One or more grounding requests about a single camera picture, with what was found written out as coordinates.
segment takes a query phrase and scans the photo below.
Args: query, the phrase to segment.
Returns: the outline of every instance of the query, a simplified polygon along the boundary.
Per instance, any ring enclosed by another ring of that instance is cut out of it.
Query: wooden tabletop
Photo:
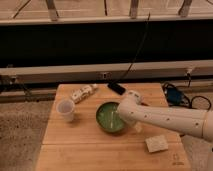
[[[112,92],[106,84],[99,84],[95,94],[77,104],[74,121],[66,123],[55,106],[82,86],[62,84],[58,87],[37,171],[190,171],[181,139],[175,132],[144,123],[141,133],[131,127],[118,135],[100,129],[95,119],[98,107],[109,101],[120,102],[124,96]],[[139,91],[143,102],[150,106],[167,106],[160,84],[123,86]],[[165,135],[169,150],[150,154],[145,139],[157,135]]]

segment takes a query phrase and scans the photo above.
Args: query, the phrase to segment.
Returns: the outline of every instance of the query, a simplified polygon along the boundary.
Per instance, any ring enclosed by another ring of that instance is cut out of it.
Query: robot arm
[[[213,141],[213,111],[147,107],[140,104],[140,94],[129,91],[117,108],[120,118],[131,125],[141,121]],[[207,171],[212,170],[213,152],[210,154],[207,168]]]

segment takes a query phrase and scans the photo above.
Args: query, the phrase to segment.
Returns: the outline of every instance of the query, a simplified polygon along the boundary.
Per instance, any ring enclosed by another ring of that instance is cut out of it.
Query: white cup
[[[75,103],[71,99],[62,99],[56,105],[56,111],[62,115],[67,122],[74,119]]]

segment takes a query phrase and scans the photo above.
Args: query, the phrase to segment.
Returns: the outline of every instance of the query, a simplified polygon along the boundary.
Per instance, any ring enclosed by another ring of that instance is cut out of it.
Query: black panel
[[[213,59],[213,21],[150,22],[138,62]],[[1,67],[130,62],[145,22],[0,27]]]

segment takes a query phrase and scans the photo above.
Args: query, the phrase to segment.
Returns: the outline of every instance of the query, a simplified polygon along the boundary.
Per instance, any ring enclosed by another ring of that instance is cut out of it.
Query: small sponge
[[[145,141],[150,153],[168,150],[168,143],[164,135],[147,138]]]

